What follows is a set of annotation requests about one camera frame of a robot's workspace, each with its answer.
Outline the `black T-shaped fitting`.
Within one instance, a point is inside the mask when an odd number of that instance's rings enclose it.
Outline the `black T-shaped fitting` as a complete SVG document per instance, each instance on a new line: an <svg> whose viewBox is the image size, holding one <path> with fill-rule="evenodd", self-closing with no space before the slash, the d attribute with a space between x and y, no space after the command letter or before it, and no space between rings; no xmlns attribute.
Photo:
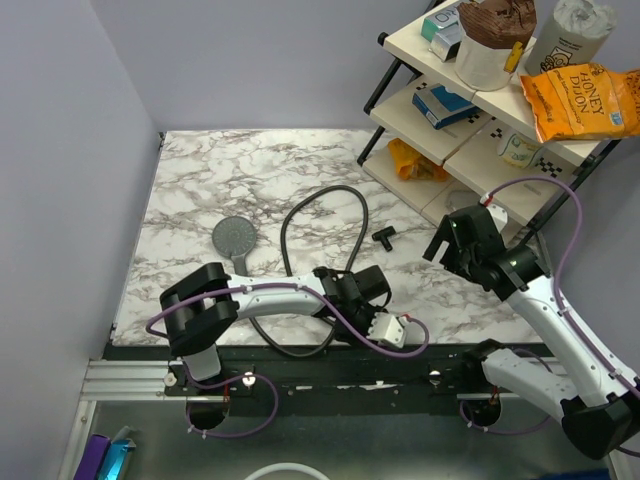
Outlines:
<svg viewBox="0 0 640 480"><path fill-rule="evenodd" d="M372 240L379 242L386 252L393 250L390 239L396 234L396 230L393 226L385 227L372 234Z"/></svg>

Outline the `grey shower head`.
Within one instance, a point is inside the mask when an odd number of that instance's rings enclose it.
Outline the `grey shower head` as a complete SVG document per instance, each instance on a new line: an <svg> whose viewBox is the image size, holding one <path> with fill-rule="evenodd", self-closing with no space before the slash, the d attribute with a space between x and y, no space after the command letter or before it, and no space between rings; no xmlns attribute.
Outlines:
<svg viewBox="0 0 640 480"><path fill-rule="evenodd" d="M257 243L257 230L246 218L230 216L220 220L212 231L215 250L232 261L237 275L247 276L246 257Z"/></svg>

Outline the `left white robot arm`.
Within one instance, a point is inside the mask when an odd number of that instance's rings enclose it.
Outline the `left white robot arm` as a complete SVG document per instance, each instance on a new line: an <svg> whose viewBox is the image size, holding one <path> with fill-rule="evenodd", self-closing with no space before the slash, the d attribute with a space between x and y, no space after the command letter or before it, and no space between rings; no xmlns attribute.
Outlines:
<svg viewBox="0 0 640 480"><path fill-rule="evenodd" d="M318 267L306 275L277 279L229 275L214 262L166 289L160 305L171 355L187 361L188 384L209 395L222 380L215 344L235 321L281 314L343 316L336 337L351 342L354 331L366 335L383 311L372 301L390 295L378 266L356 273Z"/></svg>

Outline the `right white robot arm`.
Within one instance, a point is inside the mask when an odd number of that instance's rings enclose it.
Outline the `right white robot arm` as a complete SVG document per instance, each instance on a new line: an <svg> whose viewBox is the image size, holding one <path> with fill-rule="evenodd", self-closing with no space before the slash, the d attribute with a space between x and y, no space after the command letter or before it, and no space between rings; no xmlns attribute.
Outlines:
<svg viewBox="0 0 640 480"><path fill-rule="evenodd" d="M468 351L460 379L469 390L503 387L558 421L569 441L599 460L639 432L639 376L611 352L557 289L526 245L507 248L489 208L442 217L423 254L494 293L520 315L564 368L558 376L495 340Z"/></svg>

